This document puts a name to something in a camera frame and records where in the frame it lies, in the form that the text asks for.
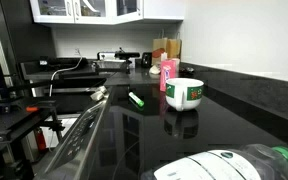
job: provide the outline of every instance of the pink container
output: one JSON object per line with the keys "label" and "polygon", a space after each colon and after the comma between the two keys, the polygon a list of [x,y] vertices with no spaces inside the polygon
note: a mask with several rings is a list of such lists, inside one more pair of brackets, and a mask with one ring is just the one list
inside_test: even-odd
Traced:
{"label": "pink container", "polygon": [[166,80],[175,78],[176,75],[176,61],[165,60],[161,62],[161,79],[160,79],[160,90],[165,91]]}

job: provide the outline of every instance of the plastic bottle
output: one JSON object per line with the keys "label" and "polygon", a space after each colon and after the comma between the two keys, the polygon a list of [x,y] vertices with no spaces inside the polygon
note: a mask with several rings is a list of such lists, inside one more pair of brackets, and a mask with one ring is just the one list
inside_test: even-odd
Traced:
{"label": "plastic bottle", "polygon": [[154,175],[158,180],[288,180],[288,148],[252,144],[212,150],[172,162]]}

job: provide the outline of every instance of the glossy countertop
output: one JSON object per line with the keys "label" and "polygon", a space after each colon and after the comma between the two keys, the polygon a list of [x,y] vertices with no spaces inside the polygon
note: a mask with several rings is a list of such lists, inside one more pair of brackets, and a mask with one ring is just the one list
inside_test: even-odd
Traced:
{"label": "glossy countertop", "polygon": [[[134,92],[144,102],[128,98]],[[161,166],[213,149],[247,144],[288,147],[288,120],[204,87],[201,104],[177,112],[158,85],[113,87],[109,114],[95,134],[90,179],[152,179]]]}

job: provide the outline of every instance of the green label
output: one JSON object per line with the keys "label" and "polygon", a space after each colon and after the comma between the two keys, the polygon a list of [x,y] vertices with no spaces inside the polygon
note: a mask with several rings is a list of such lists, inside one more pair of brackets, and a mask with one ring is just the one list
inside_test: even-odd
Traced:
{"label": "green label", "polygon": [[166,96],[174,98],[175,86],[166,83]]}
{"label": "green label", "polygon": [[187,88],[187,100],[194,101],[202,98],[202,87],[188,87]]}

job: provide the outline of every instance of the white cabinet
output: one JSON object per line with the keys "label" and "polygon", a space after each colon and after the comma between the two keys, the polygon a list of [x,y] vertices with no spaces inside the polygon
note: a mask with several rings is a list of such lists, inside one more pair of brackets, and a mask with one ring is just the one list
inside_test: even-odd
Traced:
{"label": "white cabinet", "polygon": [[184,20],[183,0],[30,0],[37,23],[120,24]]}

